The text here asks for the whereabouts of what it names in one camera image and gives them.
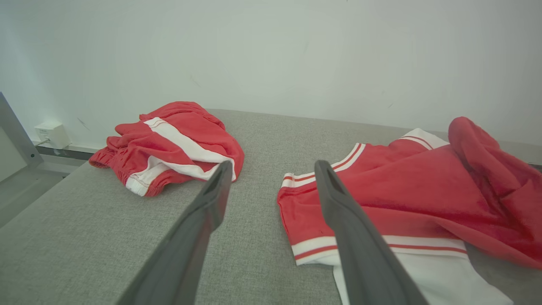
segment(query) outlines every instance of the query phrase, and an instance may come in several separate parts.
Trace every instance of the red garment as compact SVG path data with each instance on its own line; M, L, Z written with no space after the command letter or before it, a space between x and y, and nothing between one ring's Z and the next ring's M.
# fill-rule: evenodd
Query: red garment
M89 160L111 167L119 180L140 196L156 196L169 183L206 181L218 164L230 161L232 181L243 167L244 152L224 124L197 103L176 101L140 115L140 121L120 124L120 137Z
M387 147L356 144L333 168L394 252L465 256L458 238L542 269L542 174L467 118L449 140L416 129ZM277 202L298 264L337 248L314 173L286 174Z

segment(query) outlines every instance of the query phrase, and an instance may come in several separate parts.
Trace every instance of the white plug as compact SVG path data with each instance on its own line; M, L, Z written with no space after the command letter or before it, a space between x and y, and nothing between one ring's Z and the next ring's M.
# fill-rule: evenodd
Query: white plug
M46 122L36 127L37 135L41 141L49 140L52 148L62 149L71 144L71 141L64 130L64 126L58 122Z

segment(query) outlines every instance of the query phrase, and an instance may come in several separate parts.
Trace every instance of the gray table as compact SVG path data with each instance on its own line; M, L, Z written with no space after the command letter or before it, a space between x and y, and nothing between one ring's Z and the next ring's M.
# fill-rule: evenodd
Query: gray table
M286 172L335 162L355 142L408 130L214 110L246 154L224 222L212 235L197 303L339 304L332 269L295 266L276 194ZM0 230L0 303L113 303L203 183L132 194L111 170L83 165ZM516 304L540 303L542 272L469 248L476 270Z

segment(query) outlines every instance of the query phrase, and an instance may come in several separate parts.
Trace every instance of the white trim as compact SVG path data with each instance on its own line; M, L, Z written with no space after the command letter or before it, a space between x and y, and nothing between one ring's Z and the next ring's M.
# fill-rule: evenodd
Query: white trim
M428 237L409 237L409 236L396 236L396 235L384 235L382 236L387 244L391 245L404 245L404 246L428 246L428 247L449 247L455 248L458 250L466 251L465 243L460 239L451 239L451 238L428 238ZM334 236L322 236L304 240L300 243L292 245L292 252L294 256L301 255L303 253L313 251L319 248L336 246L337 240ZM463 252L457 252L452 250L432 250L432 249L409 249L409 248L400 248L400 247L390 247L391 251L394 253L410 253L410 254L420 254L420 255L446 255L446 256L456 256L461 258L468 259L468 255ZM297 265L308 264L308 263L320 263L313 262L313 260L322 259L330 255L330 251L334 250L325 250L322 252L317 252L307 257L300 258L296 260Z
M322 236L292 245L292 252L294 252L294 256L296 256L310 250L336 245L337 240L335 239L335 236Z
M418 139L405 138L405 137L417 137L417 138L420 138L420 139L424 139L431 146L428 146L426 143L424 143L423 141L420 141ZM419 144L422 144L427 149L431 149L431 147L433 149L435 149L435 148L438 148L438 147L449 144L448 142L440 139L439 137L437 137L437 136L435 136L433 134L430 134L430 133L428 133L428 132L426 132L426 131L424 131L424 130L422 130L420 128L416 128L416 129L408 132L406 135L402 136L401 139L402 138L417 142Z
M335 279L335 285L337 285L337 290L339 291L339 296L343 305L350 305L342 265L333 266L333 278Z
M147 124L151 128L152 131L156 132L157 134L159 134L159 135L163 136L164 138L168 139L169 141L173 142L173 144L175 144L175 145L179 146L180 148L182 148L184 153L193 161L201 161L201 162L208 162L208 163L218 163L218 164L220 164L220 163L222 163L224 161L230 161L231 165L233 167L235 167L235 162L234 162L234 160L232 158L226 157L224 155L221 155L219 153L216 153L214 151L207 150L207 149L201 147L194 140L192 140L191 138L185 136L177 128L175 128L170 123L162 120L161 118L156 117L154 119L150 119L148 121L145 121L144 123ZM203 175L196 175L196 176L193 176L193 177L208 180L211 177L211 175L212 174L210 174L210 175L203 174ZM234 181L236 178L237 177L235 175L235 171L232 170L231 171L231 180Z
M451 238L430 238L430 237L410 237L384 235L384 240L388 244L408 245L408 246L430 246L430 247L450 247L460 250L467 250L465 242L461 239Z
M161 173L170 169L164 162L154 156L147 160L147 168L137 173L131 174L126 180L126 188L139 196L145 196L149 190L152 181Z
M32 140L32 143L34 145L36 144L39 144L41 141L34 141ZM51 146L51 144L49 143L43 143L43 144L40 144L39 145L40 147L46 147L46 148L53 148ZM70 144L64 148L62 148L62 150L73 150L73 151L80 151L82 153L89 153L89 154L95 154L98 150L100 150L100 148L96 148L96 147L90 147L90 146L87 146L87 145L82 145L82 144Z
M416 139L416 138L411 138L411 137L402 137L402 138L399 138L399 140L410 140L410 141L413 141L413 142L416 142L416 143L419 143L421 144L423 147L425 147L427 150L431 150L431 146L427 145L426 142L420 140L420 139Z
M297 266L304 264L323 264L323 265L338 265L340 264L339 250L331 249L318 252L295 261Z
M208 163L217 163L213 168L208 171L203 171L203 169L194 164L178 164L172 162L166 162L155 156L150 156L147 160L147 168L137 173L133 173L126 180L126 188L132 192L144 196L152 181L156 179L161 173L165 172L168 169L173 169L174 171L191 176L194 178L209 180L211 176L215 173L216 169L220 163L224 161L230 161L233 166L235 162L232 158L223 156L214 151L210 151L201 147L194 140L180 133L177 128L168 122L162 120L161 118L153 118L144 122L147 124L150 129L157 134L163 136L164 138L171 141L173 144L179 146L183 149L184 153L194 161L208 162ZM236 175L235 171L232 171L231 180L235 180Z
M409 248L397 248L397 247L390 247L391 251L393 253L405 253L405 254L419 254L419 255L439 255L439 256L455 256L455 257L461 257L464 259L469 259L468 254L457 252L457 251L449 251L449 250L429 250L429 249L409 249Z
M336 162L336 163L332 164L331 167L335 167L337 165L340 165L341 163L344 163L346 160L348 160L352 156L352 154L356 151L356 149L358 149L358 151L352 157L352 159L350 159L350 161L348 161L347 163L345 163L341 167L334 170L336 173L339 172L339 171L345 170L345 169L349 168L350 166L352 166L356 162L356 160L359 158L359 156L362 154L363 150L365 149L365 144L356 143L354 145L354 148L352 149L352 151L350 151L350 153L348 154L348 156L346 158L342 159L339 162ZM283 180L282 180L281 188L282 187L300 187L300 186L307 185L307 184L309 184L311 182L316 181L316 177L311 177L309 179L305 179L305 180L301 180L301 181L297 181L297 179L301 179L301 178L305 178L305 177L309 177L309 176L313 176L313 175L314 175L314 172L308 173L308 174L303 174L303 175L294 175L293 173L286 173L284 175Z

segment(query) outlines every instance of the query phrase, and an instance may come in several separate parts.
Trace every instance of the white fabric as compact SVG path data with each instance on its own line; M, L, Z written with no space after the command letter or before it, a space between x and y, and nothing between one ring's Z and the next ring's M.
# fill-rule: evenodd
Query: white fabric
M405 253L395 253L395 256L431 305L513 304L476 273L467 259ZM341 266L333 268L333 276L343 305L350 304Z
M429 150L439 148L441 146L449 144L448 142L440 139L439 137L433 134L430 134L420 128L416 128L412 131L409 131L406 135L402 136L400 139L407 139L407 140L417 142Z
M384 235L382 237L384 238L386 243L388 243L394 253L411 253L438 256L444 255L468 258L466 254L465 243L463 242L463 240L459 239L408 237L395 235ZM306 252L323 249L330 246L337 246L337 240L335 239L335 236L322 236L304 240L300 243L292 245L292 252L294 253L294 256L297 256L302 255ZM298 266L303 264L320 263L320 260L322 258L329 256L330 253L334 253L332 251L337 251L337 249L329 249L323 252L313 253L309 256L296 259L295 263Z
M149 185L152 183L152 181L154 181L156 177L168 169L173 169L180 174L192 176L194 178L209 180L209 178L211 178L211 176L215 173L220 163L230 161L231 165L235 166L235 162L232 158L204 149L194 140L185 136L179 132L177 128L161 118L156 117L147 120L144 123L147 124L152 131L182 148L184 153L191 160L217 164L210 170L204 171L201 167L194 164L171 163L163 161L154 156L150 156L147 160L147 168L137 173L133 173L126 180L126 188L140 196L144 196L147 193ZM235 179L235 171L233 170L231 180L234 181Z

